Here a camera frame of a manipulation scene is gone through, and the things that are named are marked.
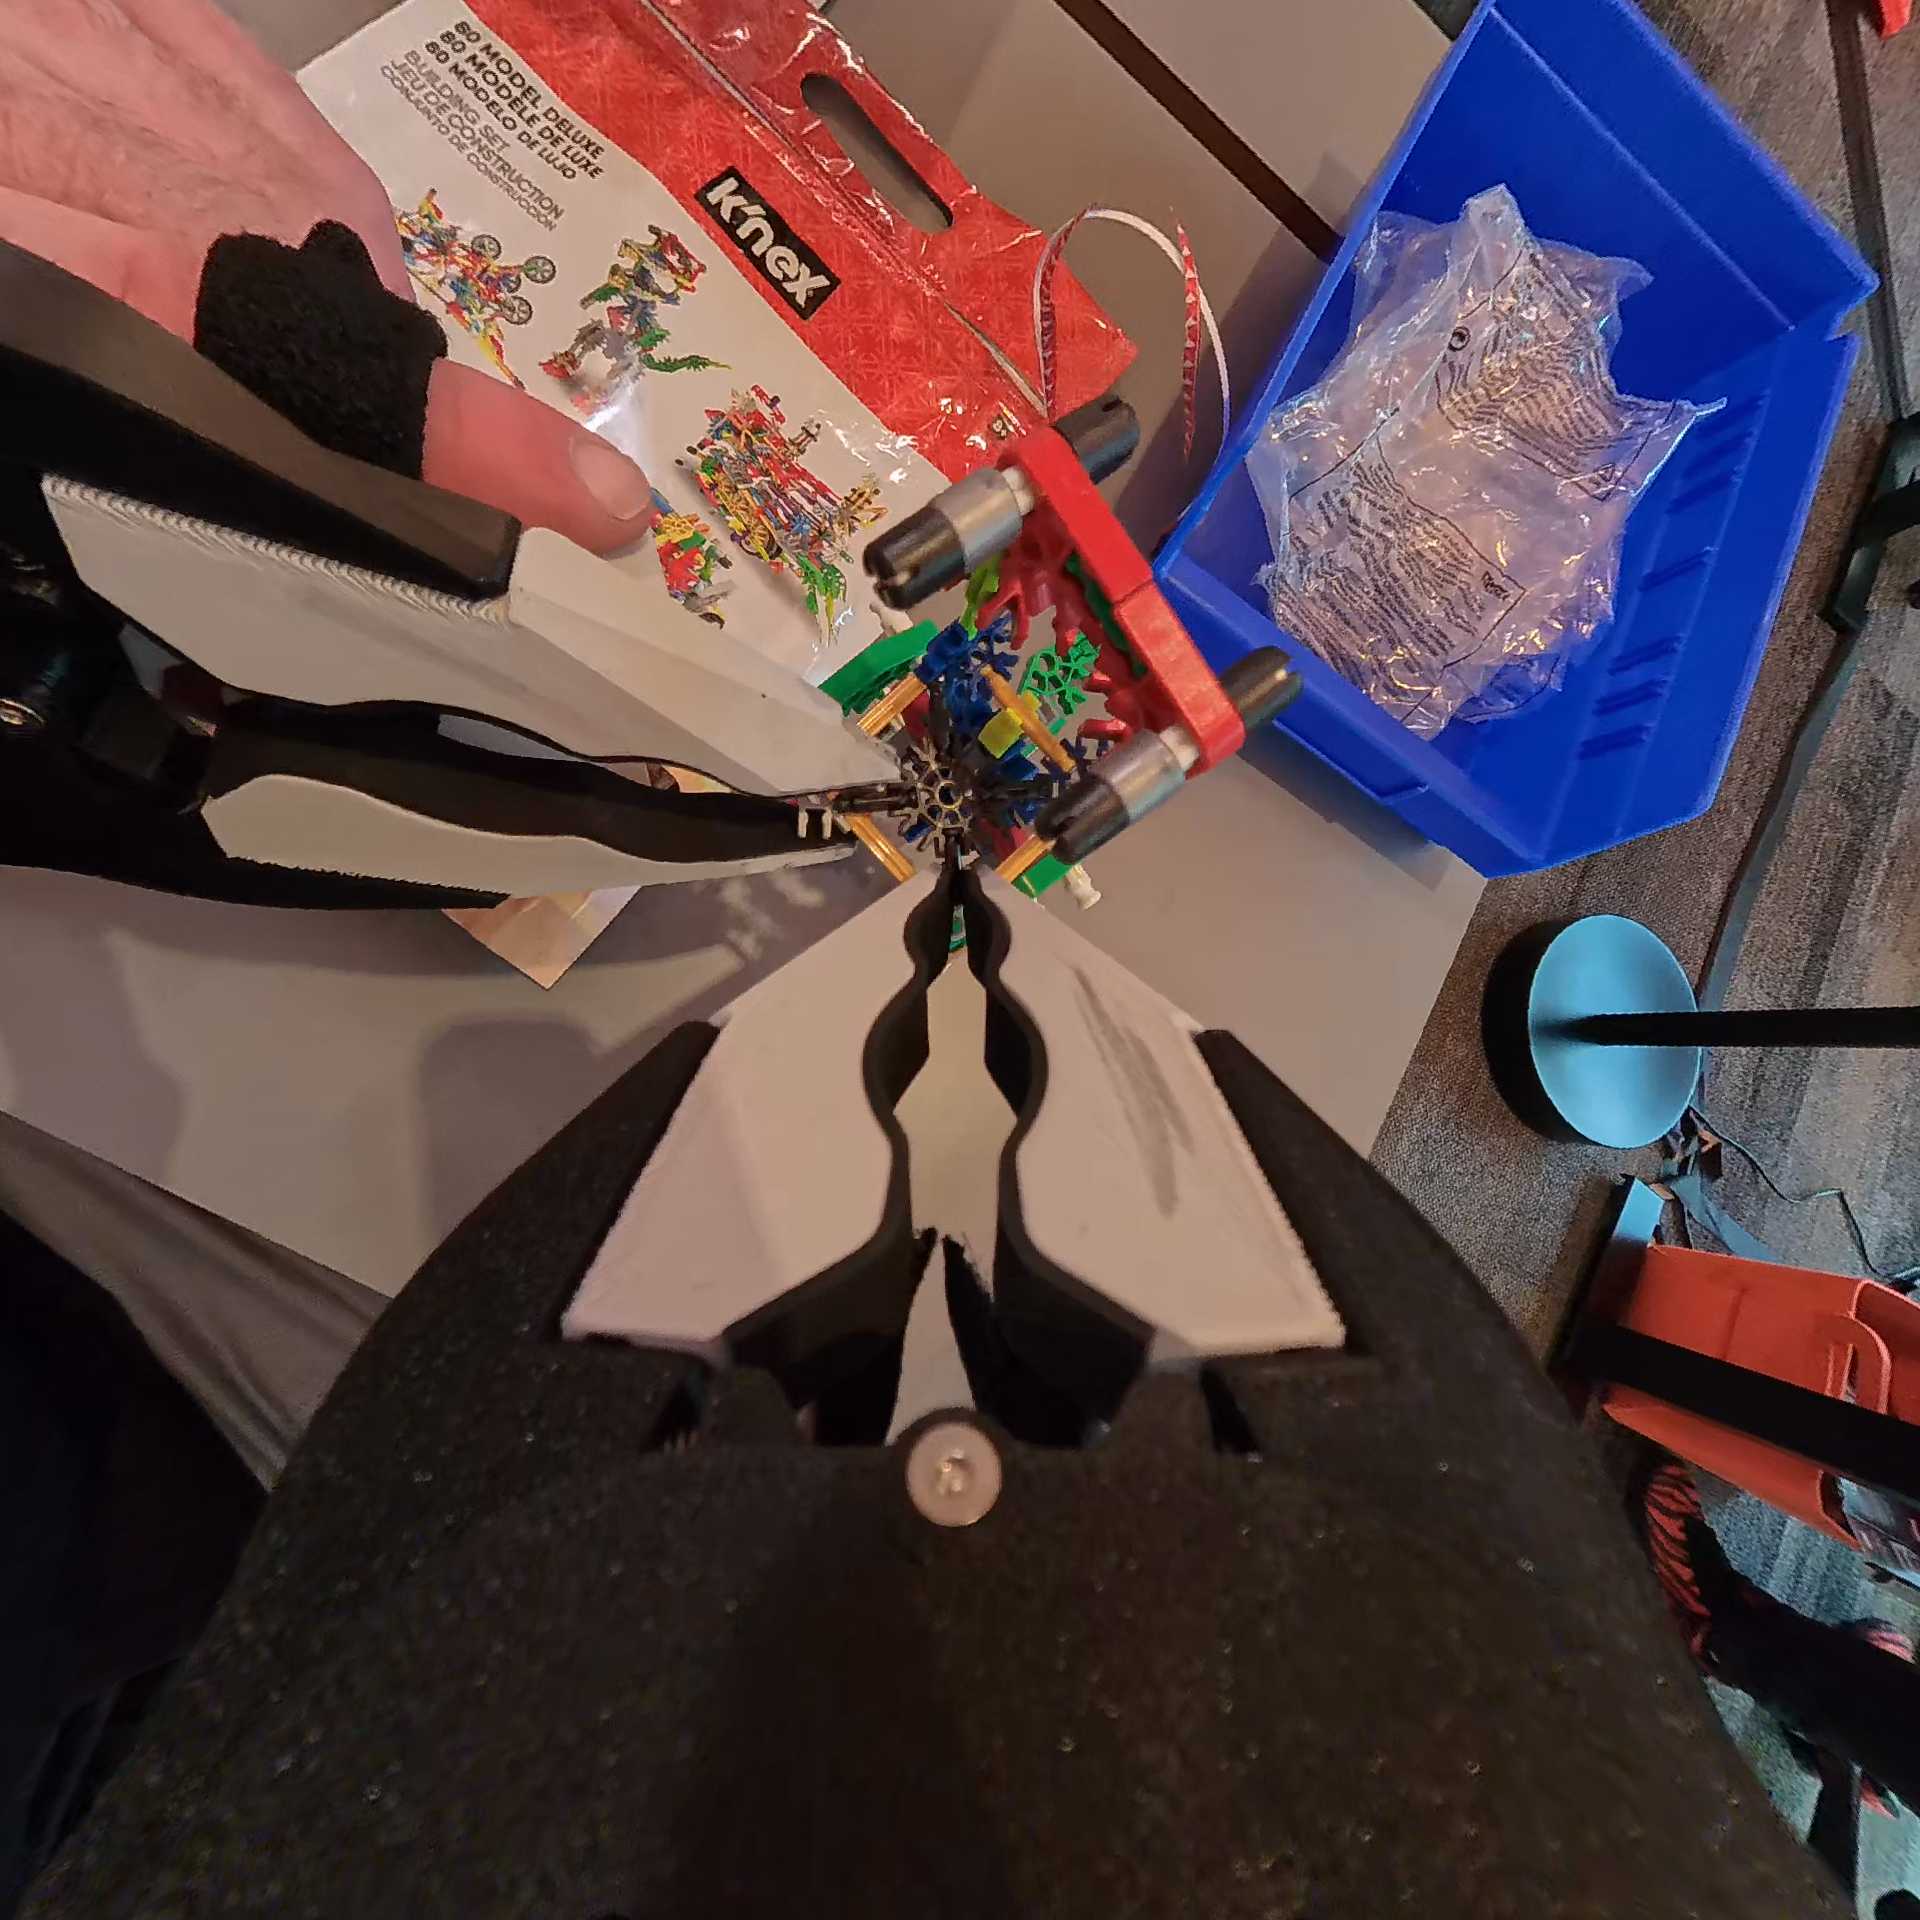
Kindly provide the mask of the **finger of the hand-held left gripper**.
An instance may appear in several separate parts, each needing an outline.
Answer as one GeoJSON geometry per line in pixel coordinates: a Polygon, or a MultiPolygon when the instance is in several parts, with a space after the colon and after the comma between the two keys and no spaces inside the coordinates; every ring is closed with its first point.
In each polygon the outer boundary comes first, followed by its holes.
{"type": "Polygon", "coordinates": [[[465,714],[762,799],[900,773],[820,686],[685,612],[650,558],[614,564],[533,530],[504,594],[472,601],[75,477],[46,477],[42,498],[88,589],[248,696],[465,714]]]}
{"type": "Polygon", "coordinates": [[[862,851],[841,814],[456,750],[221,750],[200,815],[260,866],[520,900],[707,882],[862,851]]]}

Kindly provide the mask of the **black snowflake connector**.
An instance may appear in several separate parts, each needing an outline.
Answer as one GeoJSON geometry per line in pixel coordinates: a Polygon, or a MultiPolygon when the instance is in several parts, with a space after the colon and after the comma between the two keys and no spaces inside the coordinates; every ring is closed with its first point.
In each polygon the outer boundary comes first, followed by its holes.
{"type": "Polygon", "coordinates": [[[899,882],[948,857],[987,860],[997,849],[979,796],[950,755],[905,728],[878,733],[876,745],[892,771],[886,779],[839,789],[820,805],[831,837],[851,837],[899,882]]]}

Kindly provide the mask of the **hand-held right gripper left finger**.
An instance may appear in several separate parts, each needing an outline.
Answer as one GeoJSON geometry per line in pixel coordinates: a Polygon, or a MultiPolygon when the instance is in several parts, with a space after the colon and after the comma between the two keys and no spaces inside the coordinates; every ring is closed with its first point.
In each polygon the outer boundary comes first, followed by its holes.
{"type": "Polygon", "coordinates": [[[953,882],[897,883],[711,1019],[565,1338],[825,1364],[905,1331],[920,1267],[900,1100],[931,1057],[953,882]]]}

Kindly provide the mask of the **clear plastic bag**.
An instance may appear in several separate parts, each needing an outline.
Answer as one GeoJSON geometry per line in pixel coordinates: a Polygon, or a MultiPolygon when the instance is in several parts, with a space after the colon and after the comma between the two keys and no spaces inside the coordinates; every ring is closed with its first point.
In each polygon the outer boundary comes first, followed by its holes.
{"type": "Polygon", "coordinates": [[[1723,396],[1614,370],[1632,257],[1538,236],[1507,184],[1382,209],[1346,343],[1244,467],[1270,620],[1415,737],[1517,718],[1616,613],[1627,523],[1723,396]]]}

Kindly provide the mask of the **printed toy packaging bag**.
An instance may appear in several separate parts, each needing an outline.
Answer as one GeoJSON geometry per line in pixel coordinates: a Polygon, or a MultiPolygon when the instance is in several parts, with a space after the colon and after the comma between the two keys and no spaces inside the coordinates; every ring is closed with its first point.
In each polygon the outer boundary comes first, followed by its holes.
{"type": "Polygon", "coordinates": [[[808,4],[400,4],[301,85],[451,355],[650,476],[696,650],[864,670],[852,715],[997,586],[910,629],[867,546],[1134,358],[808,4]]]}

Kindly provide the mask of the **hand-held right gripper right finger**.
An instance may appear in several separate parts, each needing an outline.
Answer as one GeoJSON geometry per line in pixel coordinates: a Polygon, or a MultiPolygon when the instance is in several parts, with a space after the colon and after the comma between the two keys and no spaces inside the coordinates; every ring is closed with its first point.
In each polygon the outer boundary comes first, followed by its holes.
{"type": "Polygon", "coordinates": [[[1185,1008],[993,867],[966,874],[998,1228],[1153,1364],[1335,1352],[1346,1325],[1185,1008]]]}

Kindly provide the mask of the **colourful construction toy model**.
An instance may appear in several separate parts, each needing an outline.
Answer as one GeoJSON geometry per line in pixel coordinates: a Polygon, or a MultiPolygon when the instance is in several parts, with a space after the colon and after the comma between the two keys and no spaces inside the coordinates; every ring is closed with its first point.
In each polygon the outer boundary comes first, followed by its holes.
{"type": "Polygon", "coordinates": [[[1219,674],[1101,483],[1140,443],[1103,396],[1034,428],[873,539],[890,612],[965,587],[960,618],[878,639],[829,677],[876,739],[905,728],[950,755],[995,851],[1030,896],[1229,761],[1303,689],[1278,645],[1219,674]]]}

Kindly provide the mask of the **red white tear strip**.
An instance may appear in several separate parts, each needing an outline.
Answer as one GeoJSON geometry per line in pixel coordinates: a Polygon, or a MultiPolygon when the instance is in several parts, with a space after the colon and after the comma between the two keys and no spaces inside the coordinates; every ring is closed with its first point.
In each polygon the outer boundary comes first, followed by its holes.
{"type": "Polygon", "coordinates": [[[1222,330],[1206,293],[1190,247],[1189,228],[1180,222],[1172,231],[1147,218],[1112,204],[1088,204],[1058,224],[1045,240],[1030,283],[1030,328],[1039,362],[1039,396],[1045,419],[1064,419],[1061,375],[1061,324],[1054,281],[1062,271],[1069,245],[1078,231],[1093,224],[1124,228],[1147,242],[1179,271],[1183,286],[1183,362],[1180,362],[1180,428],[1183,458],[1190,460],[1199,435],[1199,375],[1202,358],[1212,358],[1219,397],[1219,435],[1226,439],[1234,429],[1234,385],[1222,330]]]}

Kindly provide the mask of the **blue storage bin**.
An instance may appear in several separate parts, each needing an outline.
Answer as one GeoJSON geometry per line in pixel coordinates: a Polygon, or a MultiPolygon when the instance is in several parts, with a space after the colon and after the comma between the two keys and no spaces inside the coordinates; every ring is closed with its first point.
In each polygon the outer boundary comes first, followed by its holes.
{"type": "Polygon", "coordinates": [[[1877,278],[1634,4],[1481,4],[1369,182],[1303,314],[1157,560],[1212,662],[1299,653],[1278,728],[1485,877],[1686,823],[1717,799],[1860,355],[1877,278]],[[1543,701],[1423,739],[1300,651],[1256,589],[1270,542],[1244,458],[1353,321],[1380,212],[1439,222],[1517,193],[1550,242],[1650,271],[1627,299],[1630,393],[1709,404],[1634,506],[1616,613],[1543,701]]]}

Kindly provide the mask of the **person's left hand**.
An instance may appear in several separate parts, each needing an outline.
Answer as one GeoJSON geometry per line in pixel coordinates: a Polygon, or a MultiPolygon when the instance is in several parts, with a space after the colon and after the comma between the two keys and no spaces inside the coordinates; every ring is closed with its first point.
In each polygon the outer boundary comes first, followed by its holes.
{"type": "Polygon", "coordinates": [[[650,480],[539,397],[449,358],[394,207],[295,75],[215,4],[4,4],[4,240],[237,378],[325,350],[314,439],[598,555],[653,532],[650,480]]]}

